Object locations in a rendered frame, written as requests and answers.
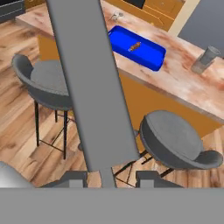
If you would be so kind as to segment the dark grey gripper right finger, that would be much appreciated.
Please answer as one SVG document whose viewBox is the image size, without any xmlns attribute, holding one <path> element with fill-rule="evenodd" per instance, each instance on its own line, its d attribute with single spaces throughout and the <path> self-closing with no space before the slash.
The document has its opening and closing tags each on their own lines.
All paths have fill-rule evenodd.
<svg viewBox="0 0 224 224">
<path fill-rule="evenodd" d="M 162 179 L 157 171 L 137 171 L 136 188 L 181 188 L 181 185 Z"/>
</svg>

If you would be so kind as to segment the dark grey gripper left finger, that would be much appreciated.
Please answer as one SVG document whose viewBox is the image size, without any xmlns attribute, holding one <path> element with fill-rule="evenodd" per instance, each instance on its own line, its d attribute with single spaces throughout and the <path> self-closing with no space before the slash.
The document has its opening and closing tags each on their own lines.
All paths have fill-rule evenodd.
<svg viewBox="0 0 224 224">
<path fill-rule="evenodd" d="M 60 179 L 42 185 L 42 188 L 87 188 L 87 178 L 88 173 L 86 171 L 66 171 Z"/>
</svg>

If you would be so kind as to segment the orange dining counter base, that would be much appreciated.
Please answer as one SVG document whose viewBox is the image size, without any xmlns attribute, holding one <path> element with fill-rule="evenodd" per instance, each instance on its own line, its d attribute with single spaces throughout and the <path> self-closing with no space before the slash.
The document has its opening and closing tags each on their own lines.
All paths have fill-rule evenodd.
<svg viewBox="0 0 224 224">
<path fill-rule="evenodd" d="M 185 118 L 206 137 L 224 125 L 224 59 L 216 58 L 203 73 L 191 71 L 202 50 L 166 32 L 148 38 L 167 49 L 164 64 L 157 72 L 116 55 L 117 66 L 132 125 L 143 116 L 164 109 Z"/>
</svg>

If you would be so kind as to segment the blue tray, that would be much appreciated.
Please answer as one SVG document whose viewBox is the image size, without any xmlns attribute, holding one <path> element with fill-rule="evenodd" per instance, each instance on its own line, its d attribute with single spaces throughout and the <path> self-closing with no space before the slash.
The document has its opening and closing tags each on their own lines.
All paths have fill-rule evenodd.
<svg viewBox="0 0 224 224">
<path fill-rule="evenodd" d="M 164 64 L 166 49 L 133 31 L 116 25 L 108 32 L 108 37 L 114 52 L 141 66 L 157 72 Z M 129 52 L 129 48 L 136 42 L 141 42 L 140 47 L 133 52 Z"/>
</svg>

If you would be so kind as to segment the brown kebab skewer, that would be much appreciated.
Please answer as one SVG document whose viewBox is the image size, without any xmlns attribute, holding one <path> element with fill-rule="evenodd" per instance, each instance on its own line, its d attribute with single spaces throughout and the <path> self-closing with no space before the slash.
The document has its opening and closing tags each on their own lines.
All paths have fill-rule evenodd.
<svg viewBox="0 0 224 224">
<path fill-rule="evenodd" d="M 135 51 L 138 47 L 140 47 L 141 45 L 141 42 L 136 42 L 134 45 L 132 45 L 130 48 L 129 48 L 129 52 L 133 52 Z"/>
</svg>

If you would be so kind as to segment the grey bar stool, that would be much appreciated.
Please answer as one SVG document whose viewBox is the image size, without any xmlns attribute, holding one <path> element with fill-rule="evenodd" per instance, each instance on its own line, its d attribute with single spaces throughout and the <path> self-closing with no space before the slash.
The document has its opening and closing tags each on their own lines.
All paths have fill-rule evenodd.
<svg viewBox="0 0 224 224">
<path fill-rule="evenodd" d="M 27 88 L 29 96 L 34 100 L 37 145 L 40 142 L 39 105 L 54 111 L 55 122 L 58 121 L 58 112 L 63 112 L 63 158 L 66 158 L 68 112 L 73 106 L 60 61 L 40 60 L 33 65 L 27 56 L 17 53 L 13 56 L 11 64 L 17 77 Z"/>
<path fill-rule="evenodd" d="M 135 187 L 137 171 L 184 188 L 224 187 L 224 129 L 199 137 L 186 120 L 159 110 L 143 118 L 136 135 L 141 158 L 115 168 L 120 187 Z"/>
</svg>

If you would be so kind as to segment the white rounded object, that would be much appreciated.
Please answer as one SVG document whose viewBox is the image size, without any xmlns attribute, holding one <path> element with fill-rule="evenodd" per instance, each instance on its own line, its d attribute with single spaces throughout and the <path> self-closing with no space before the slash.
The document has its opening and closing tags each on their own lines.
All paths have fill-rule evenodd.
<svg viewBox="0 0 224 224">
<path fill-rule="evenodd" d="M 13 167 L 0 161 L 0 188 L 33 188 Z"/>
</svg>

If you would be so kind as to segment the grey drinking glass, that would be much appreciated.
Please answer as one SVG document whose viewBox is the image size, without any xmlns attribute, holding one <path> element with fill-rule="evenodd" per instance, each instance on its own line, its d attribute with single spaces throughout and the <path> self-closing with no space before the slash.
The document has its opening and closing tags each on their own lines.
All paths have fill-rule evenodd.
<svg viewBox="0 0 224 224">
<path fill-rule="evenodd" d="M 209 46 L 193 63 L 191 70 L 196 74 L 202 74 L 207 68 L 209 68 L 214 59 L 221 55 L 221 52 L 213 47 Z"/>
</svg>

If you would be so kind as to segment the small grey metal utensil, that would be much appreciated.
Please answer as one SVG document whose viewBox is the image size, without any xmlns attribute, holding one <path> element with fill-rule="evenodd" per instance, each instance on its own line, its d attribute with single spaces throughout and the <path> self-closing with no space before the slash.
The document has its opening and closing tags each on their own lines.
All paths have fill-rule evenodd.
<svg viewBox="0 0 224 224">
<path fill-rule="evenodd" d="M 115 13 L 111 16 L 110 20 L 116 21 L 118 18 L 120 18 L 120 17 L 122 17 L 122 16 L 123 16 L 123 14 L 122 14 L 121 12 L 115 12 Z"/>
</svg>

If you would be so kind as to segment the orange cupboard run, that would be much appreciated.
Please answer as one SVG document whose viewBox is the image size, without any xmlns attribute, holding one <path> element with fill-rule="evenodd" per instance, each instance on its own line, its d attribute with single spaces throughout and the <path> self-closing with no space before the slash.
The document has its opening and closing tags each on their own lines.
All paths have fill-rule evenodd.
<svg viewBox="0 0 224 224">
<path fill-rule="evenodd" d="M 132 25 L 138 25 L 137 20 L 168 32 L 186 0 L 145 0 L 142 9 L 139 9 L 123 0 L 105 0 L 109 4 L 131 14 L 135 19 Z"/>
</svg>

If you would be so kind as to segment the black appliance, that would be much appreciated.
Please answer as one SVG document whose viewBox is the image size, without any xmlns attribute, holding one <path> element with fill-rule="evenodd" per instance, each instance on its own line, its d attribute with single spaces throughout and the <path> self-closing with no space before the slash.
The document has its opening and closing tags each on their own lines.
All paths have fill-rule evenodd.
<svg viewBox="0 0 224 224">
<path fill-rule="evenodd" d="M 131 4 L 139 9 L 144 7 L 145 0 L 123 0 L 124 2 Z"/>
</svg>

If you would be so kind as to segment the dark grey appliance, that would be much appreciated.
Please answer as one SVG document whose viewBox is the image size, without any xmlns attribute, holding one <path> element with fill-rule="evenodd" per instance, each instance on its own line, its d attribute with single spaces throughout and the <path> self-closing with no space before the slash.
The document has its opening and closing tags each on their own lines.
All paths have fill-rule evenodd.
<svg viewBox="0 0 224 224">
<path fill-rule="evenodd" d="M 0 24 L 25 13 L 25 0 L 0 0 Z"/>
</svg>

